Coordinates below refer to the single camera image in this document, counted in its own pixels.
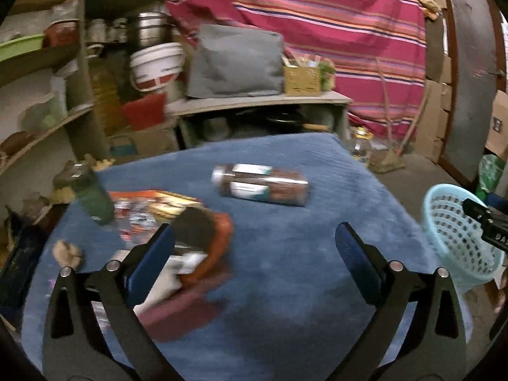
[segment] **blue towel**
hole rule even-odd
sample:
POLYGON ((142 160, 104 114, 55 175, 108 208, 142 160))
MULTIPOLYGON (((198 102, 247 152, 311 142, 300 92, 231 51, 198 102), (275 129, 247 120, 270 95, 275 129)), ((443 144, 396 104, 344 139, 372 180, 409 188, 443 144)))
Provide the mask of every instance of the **blue towel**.
MULTIPOLYGON (((162 189, 201 199, 234 222, 229 261, 233 277, 208 293, 223 313, 183 338, 157 343, 187 381, 324 380, 345 357, 374 313, 363 301, 334 242, 348 221, 364 242, 410 270, 433 272, 436 260, 420 227, 390 192, 336 138, 306 133, 227 141, 115 166, 100 173, 109 191, 162 189), (210 181, 215 164, 246 163, 298 169, 311 184, 305 207, 221 197, 210 181)), ((50 237, 26 300, 22 343, 42 367, 42 337, 51 255, 58 239, 79 246, 83 271, 100 269, 125 245, 77 203, 50 237)), ((405 317, 385 361, 393 359, 408 328, 405 317)), ((128 364, 111 332, 116 359, 128 364)))

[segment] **light blue basket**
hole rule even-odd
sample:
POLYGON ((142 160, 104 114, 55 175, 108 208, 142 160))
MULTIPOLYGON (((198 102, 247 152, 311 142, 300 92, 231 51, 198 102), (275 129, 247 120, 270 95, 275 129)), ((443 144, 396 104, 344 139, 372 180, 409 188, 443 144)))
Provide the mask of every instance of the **light blue basket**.
POLYGON ((493 279, 504 256, 481 239, 480 224, 464 215, 462 202, 467 198, 485 206, 472 193, 448 184, 431 187, 422 206, 422 229, 460 292, 493 279))

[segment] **bottle cap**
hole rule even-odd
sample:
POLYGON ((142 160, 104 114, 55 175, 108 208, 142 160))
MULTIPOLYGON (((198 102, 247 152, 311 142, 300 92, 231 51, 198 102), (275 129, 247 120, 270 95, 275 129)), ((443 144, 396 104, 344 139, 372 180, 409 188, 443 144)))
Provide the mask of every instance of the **bottle cap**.
POLYGON ((367 139, 370 140, 373 137, 373 134, 369 132, 369 130, 363 126, 357 127, 354 136, 361 138, 361 139, 367 139))
POLYGON ((215 186, 215 187, 219 187, 220 184, 222 183, 222 178, 223 178, 223 175, 224 175, 224 166, 216 166, 215 168, 213 168, 213 172, 212 172, 212 184, 215 186))

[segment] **metal screw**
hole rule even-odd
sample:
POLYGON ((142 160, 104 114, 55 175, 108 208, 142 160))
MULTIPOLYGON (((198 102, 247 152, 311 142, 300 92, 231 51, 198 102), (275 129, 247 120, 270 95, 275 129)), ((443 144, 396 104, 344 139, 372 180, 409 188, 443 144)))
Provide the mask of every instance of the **metal screw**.
POLYGON ((109 272, 114 272, 116 271, 118 268, 120 268, 120 261, 117 261, 116 259, 112 260, 112 261, 109 261, 107 264, 106 264, 106 269, 109 271, 109 272))
POLYGON ((69 266, 66 266, 66 267, 60 269, 60 276, 62 276, 63 278, 67 278, 71 272, 72 272, 72 268, 69 266))
POLYGON ((392 261, 390 262, 390 268, 392 271, 400 272, 404 269, 404 265, 400 261, 392 261))
POLYGON ((439 268, 438 269, 438 275, 441 277, 441 278, 448 278, 450 276, 450 273, 448 272, 447 269, 445 268, 439 268))

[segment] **cooking oil bottle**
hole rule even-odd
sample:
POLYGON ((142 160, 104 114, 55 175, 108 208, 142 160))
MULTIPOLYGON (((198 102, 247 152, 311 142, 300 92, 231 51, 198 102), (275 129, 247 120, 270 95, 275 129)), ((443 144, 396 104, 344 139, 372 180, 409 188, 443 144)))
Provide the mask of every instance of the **cooking oil bottle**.
POLYGON ((354 160, 359 161, 366 168, 370 165, 370 155, 372 154, 372 146, 370 140, 373 134, 365 127, 352 127, 351 138, 349 139, 347 148, 354 160))
POLYGON ((93 91, 93 108, 106 136, 114 135, 129 124, 121 111, 114 75, 108 70, 106 61, 99 55, 102 44, 92 44, 87 50, 88 74, 93 91))

